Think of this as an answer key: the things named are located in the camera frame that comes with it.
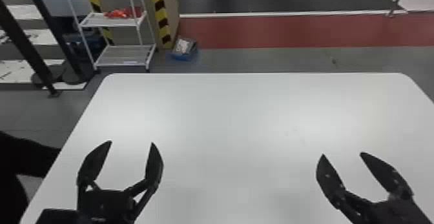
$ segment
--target table top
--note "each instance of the table top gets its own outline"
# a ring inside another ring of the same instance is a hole
[[[369,152],[408,181],[434,219],[434,105],[402,74],[114,74],[99,87],[22,223],[76,207],[84,157],[111,139],[97,179],[122,190],[144,175],[151,142],[165,169],[136,223],[349,223],[322,194],[325,153],[347,189],[387,193]]]

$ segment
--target hazard stripe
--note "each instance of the hazard stripe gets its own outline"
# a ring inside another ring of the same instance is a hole
[[[89,0],[89,2],[92,5],[94,12],[102,12],[101,3],[99,2],[99,0]],[[114,45],[113,35],[112,35],[112,32],[110,31],[110,29],[107,27],[103,27],[102,31],[103,31],[103,36],[105,37],[107,42],[110,45]]]
[[[158,24],[158,33],[163,48],[172,48],[171,28],[164,0],[152,0],[155,7],[155,18]]]

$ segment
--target white shelf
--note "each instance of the white shelf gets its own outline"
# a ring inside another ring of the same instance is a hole
[[[149,68],[156,45],[107,46],[96,66],[146,66]]]
[[[128,26],[137,26],[139,27],[140,24],[143,22],[144,18],[146,17],[147,13],[144,11],[142,12],[141,17],[137,18],[137,23],[134,18],[110,18],[104,16],[102,13],[96,13],[91,12],[86,16],[84,20],[80,23],[80,26],[82,28],[93,28],[93,27],[99,27],[99,26],[105,26],[105,27],[128,27]]]

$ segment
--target pole base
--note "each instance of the pole base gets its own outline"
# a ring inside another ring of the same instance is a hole
[[[63,68],[62,65],[51,65],[48,67],[48,69],[51,71],[51,76],[48,78],[48,80],[51,83],[57,83],[57,82],[61,81],[63,72],[65,71],[65,69]],[[41,78],[39,78],[39,76],[36,73],[34,73],[32,75],[30,80],[38,88],[42,88],[44,86]]]
[[[69,85],[86,83],[90,81],[96,73],[90,63],[78,63],[81,70],[81,73],[78,75],[74,72],[67,61],[65,61],[63,65],[65,67],[65,73],[62,75],[62,81]]]

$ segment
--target red floor stripe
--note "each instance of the red floor stripe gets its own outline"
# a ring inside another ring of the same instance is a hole
[[[183,18],[179,35],[200,48],[434,46],[434,13]]]

